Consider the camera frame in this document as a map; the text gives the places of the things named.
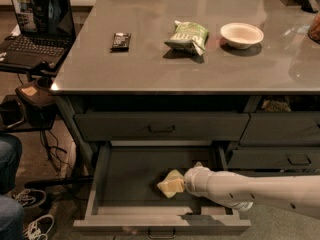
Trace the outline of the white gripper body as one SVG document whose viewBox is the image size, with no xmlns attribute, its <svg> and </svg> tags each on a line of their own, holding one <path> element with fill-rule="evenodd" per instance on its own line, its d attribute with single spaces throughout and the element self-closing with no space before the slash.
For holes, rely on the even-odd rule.
<svg viewBox="0 0 320 240">
<path fill-rule="evenodd" d="M 185 189 L 189 194 L 196 197 L 204 197 L 214 201 L 212 183 L 215 176 L 214 171 L 204 167 L 201 162 L 197 162 L 184 174 Z"/>
</svg>

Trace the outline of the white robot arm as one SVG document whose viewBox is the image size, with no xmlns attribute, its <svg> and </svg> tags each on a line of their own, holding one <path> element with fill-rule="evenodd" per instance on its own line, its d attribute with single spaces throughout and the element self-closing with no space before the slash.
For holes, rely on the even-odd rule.
<svg viewBox="0 0 320 240">
<path fill-rule="evenodd" d="M 188 193 L 246 211 L 253 203 L 320 218 L 320 176 L 249 177 L 195 166 L 184 175 Z"/>
</svg>

